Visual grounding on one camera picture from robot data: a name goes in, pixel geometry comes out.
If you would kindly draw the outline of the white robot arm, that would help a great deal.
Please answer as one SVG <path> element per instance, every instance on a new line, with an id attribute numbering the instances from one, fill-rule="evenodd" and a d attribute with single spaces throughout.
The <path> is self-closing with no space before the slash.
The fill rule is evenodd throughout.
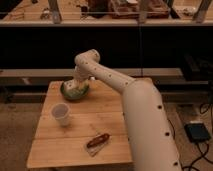
<path id="1" fill-rule="evenodd" d="M 162 96 L 154 84 L 137 80 L 99 63 L 91 49 L 75 57 L 74 78 L 94 76 L 121 94 L 134 171 L 182 171 Z"/>

